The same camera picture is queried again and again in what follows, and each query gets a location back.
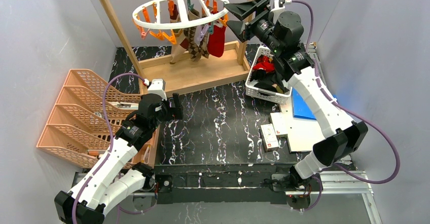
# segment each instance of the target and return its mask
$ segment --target white plastic basket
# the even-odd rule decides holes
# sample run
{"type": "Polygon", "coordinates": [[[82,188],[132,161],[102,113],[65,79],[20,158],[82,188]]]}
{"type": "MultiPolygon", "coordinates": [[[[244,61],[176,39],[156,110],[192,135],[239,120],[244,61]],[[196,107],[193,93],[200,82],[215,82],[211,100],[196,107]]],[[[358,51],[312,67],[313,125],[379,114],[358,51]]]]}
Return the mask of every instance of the white plastic basket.
{"type": "Polygon", "coordinates": [[[258,47],[257,54],[254,58],[253,64],[251,65],[251,70],[249,71],[249,74],[248,74],[248,78],[246,78],[246,83],[245,83],[246,95],[251,96],[251,97],[255,97],[255,98],[259,98],[259,99],[263,99],[266,101],[279,103],[279,104],[286,104],[286,100],[291,96],[291,86],[290,85],[286,86],[289,89],[287,94],[280,94],[280,93],[276,93],[276,92],[272,92],[272,91],[268,91],[268,90],[259,89],[257,87],[251,86],[249,84],[250,80],[251,80],[251,75],[253,73],[252,67],[254,67],[257,64],[258,57],[260,57],[261,55],[265,55],[265,56],[268,56],[270,58],[273,57],[273,55],[270,54],[270,49],[268,49],[265,46],[258,47]]]}

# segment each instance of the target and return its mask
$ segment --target wooden rod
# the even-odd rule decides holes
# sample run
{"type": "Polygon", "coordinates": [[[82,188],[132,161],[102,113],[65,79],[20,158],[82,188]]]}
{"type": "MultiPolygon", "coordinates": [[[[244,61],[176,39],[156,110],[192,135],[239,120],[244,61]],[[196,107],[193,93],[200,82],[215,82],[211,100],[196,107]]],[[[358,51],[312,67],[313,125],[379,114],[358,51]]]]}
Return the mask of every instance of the wooden rod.
{"type": "Polygon", "coordinates": [[[104,11],[107,14],[107,17],[109,17],[109,20],[112,23],[112,26],[115,29],[115,32],[117,33],[122,45],[124,46],[125,51],[127,52],[128,57],[131,60],[131,63],[133,64],[134,68],[136,69],[136,72],[138,75],[140,75],[143,78],[145,77],[144,72],[142,71],[142,68],[140,67],[139,61],[137,60],[136,54],[134,53],[133,49],[131,48],[131,44],[128,41],[127,36],[125,35],[125,31],[122,28],[122,25],[115,14],[114,8],[111,5],[111,2],[109,0],[99,0],[101,5],[104,8],[104,11]]]}
{"type": "MultiPolygon", "coordinates": [[[[244,21],[250,22],[252,19],[253,19],[253,16],[250,15],[244,21]]],[[[239,63],[239,65],[243,65],[243,58],[245,56],[245,50],[246,50],[246,44],[247,43],[248,42],[241,43],[239,46],[239,53],[237,54],[237,62],[239,63]]]]}

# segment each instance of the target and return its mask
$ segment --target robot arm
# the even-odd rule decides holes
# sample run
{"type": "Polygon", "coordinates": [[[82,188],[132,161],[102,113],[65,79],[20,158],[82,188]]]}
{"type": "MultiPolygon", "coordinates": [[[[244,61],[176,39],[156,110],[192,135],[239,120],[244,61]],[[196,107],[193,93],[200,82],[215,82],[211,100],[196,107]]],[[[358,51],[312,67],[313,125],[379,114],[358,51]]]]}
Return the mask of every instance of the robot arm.
{"type": "Polygon", "coordinates": [[[173,94],[174,106],[170,106],[164,87],[163,80],[153,80],[148,87],[148,94],[141,97],[138,109],[127,116],[115,133],[111,152],[103,154],[96,165],[68,193],[60,191],[57,194],[54,202],[63,222],[72,223],[73,202],[89,177],[91,180],[78,199],[76,211],[77,220],[82,224],[102,223],[112,208],[131,193],[142,189],[146,178],[153,175],[148,166],[138,163],[121,179],[112,183],[124,165],[152,138],[160,122],[183,118],[179,95],[173,94]]]}
{"type": "Polygon", "coordinates": [[[273,53],[274,78],[282,88],[288,82],[303,97],[317,119],[325,140],[316,143],[312,152],[290,168],[289,184],[305,185],[312,175],[331,166],[336,160],[357,150],[368,128],[364,122],[356,123],[343,110],[335,107],[333,97],[324,84],[319,87],[314,74],[314,62],[306,53],[300,37],[304,28],[298,14],[282,11],[284,3],[275,2],[270,10],[270,0],[254,0],[224,7],[239,21],[229,20],[227,25],[238,39],[245,42],[256,36],[273,53]],[[251,22],[243,22],[255,12],[251,22]],[[328,92],[327,100],[321,89],[328,92]]]}

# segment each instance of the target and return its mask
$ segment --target white box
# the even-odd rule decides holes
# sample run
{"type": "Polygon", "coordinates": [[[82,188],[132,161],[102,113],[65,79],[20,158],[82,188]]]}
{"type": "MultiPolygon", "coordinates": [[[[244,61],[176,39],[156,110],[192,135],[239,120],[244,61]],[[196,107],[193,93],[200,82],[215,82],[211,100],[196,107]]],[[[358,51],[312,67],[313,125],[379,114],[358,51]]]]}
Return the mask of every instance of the white box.
{"type": "Polygon", "coordinates": [[[283,116],[283,113],[271,113],[270,122],[273,125],[273,129],[275,130],[276,137],[283,138],[288,135],[288,130],[287,130],[285,117],[283,116]]]}
{"type": "Polygon", "coordinates": [[[276,138],[275,130],[273,125],[265,124],[260,127],[261,136],[264,143],[264,149],[266,152],[276,151],[279,149],[279,142],[276,138]]]}
{"type": "MultiPolygon", "coordinates": [[[[265,46],[260,46],[257,49],[257,54],[254,58],[254,61],[253,61],[251,68],[257,64],[257,60],[260,57],[260,55],[265,55],[265,56],[268,56],[269,58],[273,57],[269,48],[267,48],[265,46]]],[[[292,91],[292,88],[290,85],[288,85],[288,83],[286,85],[284,85],[285,87],[287,87],[289,89],[287,94],[281,94],[281,93],[276,93],[276,92],[260,89],[260,88],[257,88],[257,87],[250,85],[252,73],[253,73],[253,70],[250,69],[249,73],[248,73],[248,77],[246,78],[246,82],[245,82],[246,95],[247,96],[251,96],[251,97],[255,97],[255,98],[259,98],[259,99],[263,99],[266,101],[271,101],[271,102],[279,103],[279,104],[285,104],[286,103],[286,100],[291,96],[291,91],[292,91]]]]}

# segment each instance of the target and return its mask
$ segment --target black marble table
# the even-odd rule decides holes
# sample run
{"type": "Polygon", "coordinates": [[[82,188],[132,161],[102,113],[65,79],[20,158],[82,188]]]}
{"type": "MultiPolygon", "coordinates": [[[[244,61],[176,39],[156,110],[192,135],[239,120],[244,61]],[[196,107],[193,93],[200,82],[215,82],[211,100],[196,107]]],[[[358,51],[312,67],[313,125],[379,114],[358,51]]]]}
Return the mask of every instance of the black marble table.
{"type": "MultiPolygon", "coordinates": [[[[252,63],[259,44],[246,48],[252,63]]],[[[171,47],[137,47],[139,60],[168,55],[171,47]]],[[[118,48],[111,78],[134,72],[124,48],[118,48]]],[[[122,77],[114,86],[139,93],[134,77],[122,77]]],[[[181,95],[184,120],[160,125],[157,165],[296,163],[307,153],[291,154],[285,139],[277,151],[265,153],[259,128],[269,123],[277,104],[245,95],[245,81],[181,95]]]]}

